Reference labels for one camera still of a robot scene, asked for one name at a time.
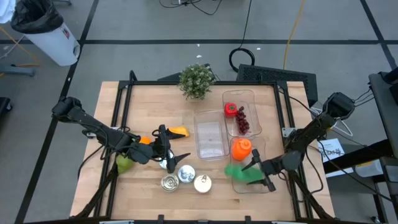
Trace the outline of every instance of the potted plant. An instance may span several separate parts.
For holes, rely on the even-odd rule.
[[[180,75],[178,87],[187,100],[203,100],[210,86],[214,84],[214,75],[205,65],[190,65]]]

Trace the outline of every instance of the clear plastic container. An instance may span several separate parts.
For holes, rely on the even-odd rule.
[[[241,138],[240,137],[232,138],[229,145],[232,147],[233,143],[238,139],[241,139]],[[266,141],[264,140],[264,138],[253,136],[253,137],[247,138],[247,139],[251,141],[252,150],[257,149],[259,151],[261,161],[266,160]],[[252,157],[253,156],[250,153],[248,156],[246,156],[246,158],[244,158],[243,161],[237,161],[233,158],[232,153],[231,153],[231,156],[230,156],[231,164],[232,165],[240,165],[241,167],[245,167],[251,162]],[[252,166],[251,168],[260,170],[259,164],[256,164],[256,165]],[[261,193],[261,194],[263,194],[263,193],[269,192],[268,187],[266,187],[262,184],[248,185],[246,182],[241,182],[241,181],[235,180],[234,178],[232,178],[232,187],[236,193],[240,193],[240,194],[246,194],[246,193]]]
[[[249,130],[246,134],[239,132],[238,125],[236,124],[236,118],[225,118],[226,127],[228,134],[232,137],[244,137],[255,136],[261,133],[262,128],[259,124],[257,117],[256,105],[254,104],[254,93],[251,90],[232,90],[223,93],[223,108],[227,103],[236,104],[239,109],[241,106],[244,107],[243,112],[246,115],[245,119],[249,123]]]
[[[204,111],[193,115],[195,142],[200,159],[221,159],[229,155],[223,111]]]

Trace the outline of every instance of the metal can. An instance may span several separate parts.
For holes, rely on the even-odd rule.
[[[211,189],[211,179],[207,175],[198,176],[193,185],[199,193],[206,193]]]
[[[195,170],[190,165],[181,166],[181,168],[178,170],[178,177],[183,183],[192,182],[195,178]]]
[[[169,151],[169,155],[170,155],[170,158],[174,158],[174,154],[172,153],[172,151]],[[161,162],[159,162],[159,165],[160,165],[161,168],[167,169],[167,161],[166,161],[166,159],[164,159]]]
[[[178,187],[178,178],[174,174],[169,174],[162,178],[161,185],[167,192],[173,192]]]

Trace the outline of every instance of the wooden table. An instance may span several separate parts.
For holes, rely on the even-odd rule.
[[[111,123],[117,86],[118,82],[103,82],[99,93],[95,118],[107,125]],[[288,82],[288,86],[290,96],[307,104],[302,82]],[[212,86],[212,92],[206,96],[206,99],[196,103],[185,101],[181,91],[173,85],[133,86],[127,119],[127,126],[131,128],[131,132],[141,136],[150,136],[160,124],[165,124],[166,127],[187,127],[191,132],[190,137],[171,140],[172,149],[176,155],[191,152],[191,155],[186,157],[176,170],[184,164],[190,164],[195,168],[197,175],[209,175],[213,185],[207,194],[197,193],[193,184],[180,184],[175,192],[167,193],[160,186],[161,178],[167,174],[165,170],[153,161],[146,165],[135,164],[131,170],[118,177],[113,219],[156,220],[159,214],[163,214],[166,220],[244,220],[245,215],[250,215],[252,220],[295,220],[287,185],[277,176],[271,177],[277,189],[275,192],[237,194],[232,188],[231,180],[223,172],[229,159],[204,161],[197,156],[193,134],[193,114],[201,110],[222,110],[223,92],[239,89],[250,89],[255,94],[257,113],[262,126],[260,136],[266,141],[266,157],[273,158],[281,155],[283,153],[282,138],[271,86]],[[294,100],[291,104],[296,127],[305,127],[311,121],[310,113]],[[282,107],[286,126],[289,126],[284,100],[282,100]],[[88,140],[85,157],[98,146],[97,140]],[[326,212],[334,216],[321,155],[310,147],[308,155],[321,174],[324,183],[324,189],[315,193],[314,197]],[[309,190],[319,189],[320,181],[314,168],[307,159],[304,160],[303,165]],[[100,153],[97,153],[82,168],[71,215],[80,212],[97,190],[102,166]],[[297,189],[299,198],[302,198],[299,188]],[[105,203],[103,203],[101,214],[105,213],[108,201],[107,192],[104,194],[103,201]],[[305,216],[303,203],[300,210]]]

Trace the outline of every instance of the concrete floor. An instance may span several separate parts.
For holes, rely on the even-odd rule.
[[[393,22],[398,2],[366,2],[383,38],[398,40]],[[197,5],[212,11],[217,3],[203,0]],[[223,1],[214,16],[204,15],[192,6],[165,9],[157,1],[146,0],[75,0],[72,6],[57,4],[73,35],[84,43],[68,95],[79,98],[84,109],[92,114],[101,82],[125,80],[130,70],[135,71],[139,80],[156,80],[193,63],[210,63],[222,80],[235,80],[236,73],[229,67],[228,55],[238,44],[231,44],[230,39],[241,39],[248,4],[248,0]],[[299,5],[300,1],[253,0],[246,39],[286,40]],[[95,14],[92,23],[86,24],[90,10]],[[4,24],[4,28],[16,39],[21,36],[9,24]],[[307,0],[294,36],[294,40],[378,38],[361,2],[345,0]],[[187,39],[197,43],[181,44]],[[204,44],[204,40],[214,40],[211,42],[214,44]],[[5,52],[5,46],[11,46],[9,43],[7,37],[0,34],[0,54]],[[33,78],[11,75],[0,78],[0,96],[9,97],[14,103],[14,110],[0,126],[0,223],[13,223],[16,218],[49,128],[50,110],[70,71],[68,67],[59,67],[36,46],[24,44],[24,47],[42,63]],[[264,41],[263,44],[244,44],[244,47],[253,51],[256,65],[282,68],[284,44]],[[398,46],[388,45],[388,48],[393,57],[398,57]],[[236,54],[233,60],[235,64],[250,62],[241,54]],[[23,51],[15,49],[0,62],[31,61]],[[293,43],[286,69],[316,73],[319,100],[323,102],[334,91],[358,97],[368,89],[370,73],[388,72],[391,66],[380,44],[342,41],[340,44]],[[373,101],[357,108],[347,124],[354,132],[353,139],[363,144],[386,138]],[[78,126],[58,124],[25,222],[69,216],[76,173],[86,146],[80,131]],[[369,217],[376,215],[371,195],[358,194],[360,191],[350,184],[341,187],[336,184],[341,183],[338,178],[328,183],[337,217],[370,222]],[[396,223],[394,218],[392,215],[391,223]]]

